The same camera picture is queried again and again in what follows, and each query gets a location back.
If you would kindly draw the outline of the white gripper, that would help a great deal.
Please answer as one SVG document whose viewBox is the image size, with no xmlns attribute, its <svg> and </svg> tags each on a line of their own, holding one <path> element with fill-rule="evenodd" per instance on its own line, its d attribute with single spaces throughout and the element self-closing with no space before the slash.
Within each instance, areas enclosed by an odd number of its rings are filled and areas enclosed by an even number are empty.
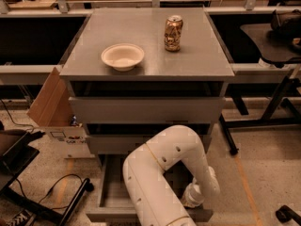
<svg viewBox="0 0 301 226">
<path fill-rule="evenodd" d="M 181 203 L 184 207 L 196 208 L 201 206 L 205 201 L 205 197 L 202 193 L 201 185 L 197 179 L 193 181 L 185 188 L 182 194 Z"/>
</svg>

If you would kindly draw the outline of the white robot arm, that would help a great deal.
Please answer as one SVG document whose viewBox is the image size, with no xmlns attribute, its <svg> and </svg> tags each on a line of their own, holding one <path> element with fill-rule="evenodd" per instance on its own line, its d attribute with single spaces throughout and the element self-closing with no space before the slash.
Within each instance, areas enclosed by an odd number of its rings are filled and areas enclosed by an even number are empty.
<svg viewBox="0 0 301 226">
<path fill-rule="evenodd" d="M 179 162 L 193 175 L 181 198 L 165 177 Z M 186 209 L 220 193 L 200 137 L 184 125 L 168 127 L 131 152 L 122 173 L 141 226 L 197 226 Z"/>
</svg>

